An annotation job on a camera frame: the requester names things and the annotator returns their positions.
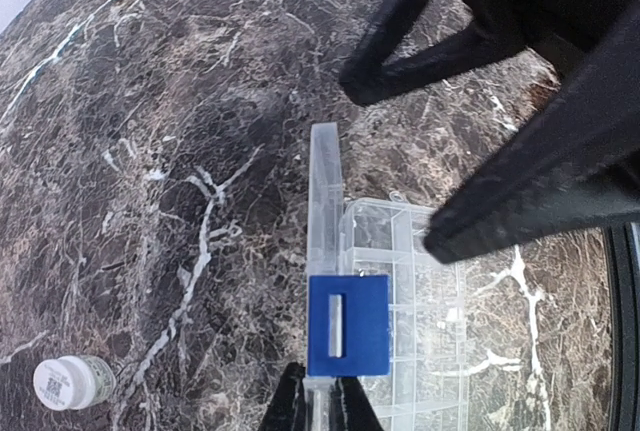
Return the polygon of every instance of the white bottle cap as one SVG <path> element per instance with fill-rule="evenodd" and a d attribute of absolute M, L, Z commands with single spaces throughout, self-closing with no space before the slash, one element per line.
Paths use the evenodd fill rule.
<path fill-rule="evenodd" d="M 40 363 L 33 373 L 33 387 L 49 409 L 84 409 L 109 397 L 115 376 L 100 358 L 64 356 Z"/>

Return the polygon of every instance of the clear plastic box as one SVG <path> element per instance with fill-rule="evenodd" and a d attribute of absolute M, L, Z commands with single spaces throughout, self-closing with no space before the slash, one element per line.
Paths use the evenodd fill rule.
<path fill-rule="evenodd" d="M 443 266 L 423 249 L 429 208 L 363 198 L 343 212 L 337 126 L 315 125 L 311 135 L 307 273 L 391 278 L 391 374 L 361 378 L 380 423 L 388 431 L 466 430 L 463 265 Z M 312 429 L 328 429 L 331 382 L 305 381 Z"/>

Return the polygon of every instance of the marble table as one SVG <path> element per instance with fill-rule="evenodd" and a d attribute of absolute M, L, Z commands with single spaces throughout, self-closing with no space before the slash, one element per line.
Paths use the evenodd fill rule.
<path fill-rule="evenodd" d="M 34 0 L 0 36 L 0 429 L 256 429 L 304 359 L 311 124 L 339 123 L 350 198 L 437 206 L 553 91 L 524 53 L 352 105 L 336 75 L 379 2 Z M 468 19 L 435 0 L 400 52 Z M 469 263 L 469 427 L 603 429 L 600 235 L 518 252 Z M 110 402 L 39 404 L 34 367 L 69 353 L 112 364 Z"/>

